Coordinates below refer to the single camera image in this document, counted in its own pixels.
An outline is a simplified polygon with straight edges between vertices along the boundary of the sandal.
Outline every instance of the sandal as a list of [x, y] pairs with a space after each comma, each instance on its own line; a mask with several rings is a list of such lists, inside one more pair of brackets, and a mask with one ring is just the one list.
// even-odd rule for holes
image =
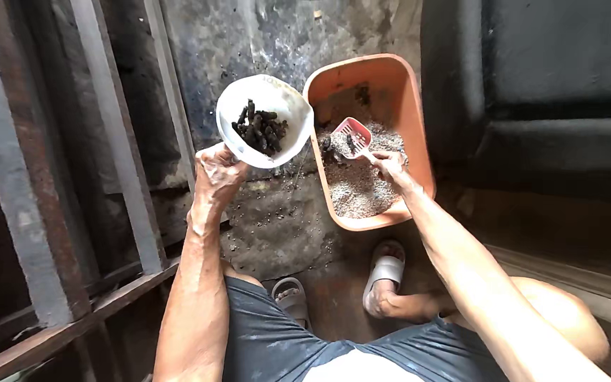
[[[400, 253], [402, 259], [393, 256], [382, 256], [382, 249], [385, 246], [395, 247]], [[396, 284], [396, 290], [400, 290], [400, 282], [402, 282], [402, 273], [405, 270], [405, 248], [399, 241], [393, 239], [383, 240], [378, 243], [371, 256], [371, 272], [365, 286], [365, 292], [362, 294], [362, 303], [367, 299], [367, 295], [371, 291], [371, 287], [379, 280], [393, 280]]]
[[310, 325], [310, 316], [308, 316], [308, 306], [305, 300], [306, 290], [303, 289], [303, 284], [301, 284], [298, 279], [294, 277], [285, 277], [284, 279], [281, 279], [272, 288], [272, 293], [270, 296], [275, 299], [278, 288], [285, 283], [294, 283], [299, 290], [299, 293], [289, 294], [288, 296], [283, 297], [281, 300], [277, 301], [277, 306], [287, 312], [291, 317], [293, 317], [293, 319], [304, 320], [306, 330], [310, 331], [312, 326]]

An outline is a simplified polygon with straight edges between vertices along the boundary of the white bowl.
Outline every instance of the white bowl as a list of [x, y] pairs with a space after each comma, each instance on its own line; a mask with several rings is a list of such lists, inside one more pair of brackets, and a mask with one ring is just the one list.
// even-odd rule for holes
[[[286, 135], [280, 140], [282, 151], [272, 158], [249, 147], [232, 128], [231, 123], [237, 122], [249, 99], [256, 104], [256, 110], [275, 111], [278, 120], [286, 120], [289, 124]], [[241, 161], [261, 169], [280, 166], [301, 152], [310, 137], [314, 118], [312, 107], [296, 89], [267, 74], [231, 83], [216, 103], [216, 125], [225, 145]]]

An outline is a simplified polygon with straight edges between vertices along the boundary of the hand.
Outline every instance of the hand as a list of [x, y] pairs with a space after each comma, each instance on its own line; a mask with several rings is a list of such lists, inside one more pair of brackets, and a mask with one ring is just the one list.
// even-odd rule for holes
[[233, 199], [249, 165], [233, 163], [233, 153], [221, 142], [195, 155], [195, 204], [212, 207], [219, 215]]
[[399, 152], [375, 151], [371, 164], [379, 170], [379, 178], [391, 183], [399, 193], [415, 183], [407, 171], [405, 159]]

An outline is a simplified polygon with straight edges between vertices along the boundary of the shorts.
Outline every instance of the shorts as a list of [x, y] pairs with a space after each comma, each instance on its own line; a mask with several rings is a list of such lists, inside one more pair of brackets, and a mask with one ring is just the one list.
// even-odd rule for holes
[[225, 277], [230, 325], [223, 380], [301, 381], [353, 349], [380, 355], [426, 382], [507, 381], [477, 333], [436, 317], [367, 344], [329, 342], [297, 324], [257, 285]]

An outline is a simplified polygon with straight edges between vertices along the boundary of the scoop handle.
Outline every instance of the scoop handle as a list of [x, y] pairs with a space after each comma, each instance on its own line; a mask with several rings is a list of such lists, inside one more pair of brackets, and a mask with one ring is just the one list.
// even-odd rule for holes
[[369, 159], [369, 162], [374, 163], [377, 161], [377, 158], [369, 152], [369, 149], [364, 149], [360, 152], [365, 158]]

